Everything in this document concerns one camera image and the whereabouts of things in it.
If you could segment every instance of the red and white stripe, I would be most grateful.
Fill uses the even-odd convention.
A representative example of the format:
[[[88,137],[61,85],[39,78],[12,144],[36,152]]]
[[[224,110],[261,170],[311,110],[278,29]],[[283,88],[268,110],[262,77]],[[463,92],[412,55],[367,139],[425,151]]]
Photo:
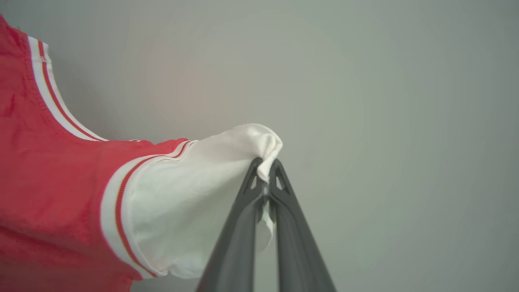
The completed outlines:
[[[30,36],[29,46],[31,48],[34,79],[38,85],[39,93],[56,121],[68,132],[81,139],[106,141],[106,139],[99,137],[83,126],[65,106],[54,80],[52,63],[48,55],[49,46]]]
[[[123,262],[137,270],[142,278],[164,276],[167,271],[158,271],[146,260],[132,236],[129,201],[134,183],[139,175],[152,163],[161,160],[181,160],[196,141],[184,141],[175,151],[165,155],[148,155],[136,158],[121,166],[106,186],[101,202],[101,229],[114,253]]]

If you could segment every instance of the sleeve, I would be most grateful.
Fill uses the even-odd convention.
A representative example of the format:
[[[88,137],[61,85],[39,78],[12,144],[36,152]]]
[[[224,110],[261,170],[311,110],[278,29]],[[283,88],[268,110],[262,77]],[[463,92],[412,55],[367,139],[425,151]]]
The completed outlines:
[[[248,124],[189,142],[177,158],[143,163],[122,199],[124,230],[137,260],[156,276],[199,277],[252,159],[268,172],[282,148],[269,128]],[[258,250],[272,238],[268,212],[257,228]]]

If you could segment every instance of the white backdrop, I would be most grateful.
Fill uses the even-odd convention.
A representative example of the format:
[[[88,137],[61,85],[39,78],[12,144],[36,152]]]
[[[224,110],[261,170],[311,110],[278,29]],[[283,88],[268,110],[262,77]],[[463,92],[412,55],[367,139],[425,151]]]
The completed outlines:
[[[338,291],[519,290],[517,1],[0,3],[104,138],[276,131]]]

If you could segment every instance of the red t-shirt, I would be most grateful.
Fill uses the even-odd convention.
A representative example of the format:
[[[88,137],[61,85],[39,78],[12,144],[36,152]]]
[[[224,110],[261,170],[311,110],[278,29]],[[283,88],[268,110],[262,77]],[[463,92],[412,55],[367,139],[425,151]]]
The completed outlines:
[[[0,17],[0,290],[128,291],[156,274],[126,239],[126,183],[188,142],[95,135],[63,104],[47,48]]]

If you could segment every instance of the clothing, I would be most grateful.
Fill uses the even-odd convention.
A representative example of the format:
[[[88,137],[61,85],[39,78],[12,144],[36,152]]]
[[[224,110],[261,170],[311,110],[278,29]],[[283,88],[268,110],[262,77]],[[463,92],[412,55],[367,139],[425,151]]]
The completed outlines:
[[[1,17],[0,129],[0,290],[13,292],[118,292],[128,291],[133,280],[168,270],[198,276],[212,248],[198,241],[216,241],[213,237],[232,203],[229,198],[237,192],[215,195],[216,189],[231,186],[241,171],[243,176],[255,155],[265,158],[260,174],[265,176],[269,161],[282,147],[279,137],[266,127],[238,127],[230,131],[242,133],[235,142],[250,143],[230,160],[212,162],[213,169],[224,175],[216,175],[209,187],[197,192],[189,191],[192,185],[182,189],[180,182],[211,178],[210,172],[197,176],[199,167],[206,168],[209,162],[190,153],[207,154],[207,147],[218,142],[177,139],[153,144],[99,137],[64,105],[48,46],[9,27]],[[220,143],[229,153],[234,151],[232,144]],[[206,157],[218,157],[211,153]],[[180,167],[189,177],[179,175]],[[182,209],[177,204],[187,208],[172,215]],[[207,221],[200,217],[203,214],[215,218]],[[269,220],[265,218],[266,225],[271,225]],[[189,229],[190,222],[214,230],[200,236]],[[178,235],[182,241],[168,230],[172,224],[173,233],[182,233]],[[265,234],[268,242],[271,228]],[[175,259],[171,260],[167,247],[186,242],[198,247],[172,248]],[[169,262],[158,260],[156,252]]]

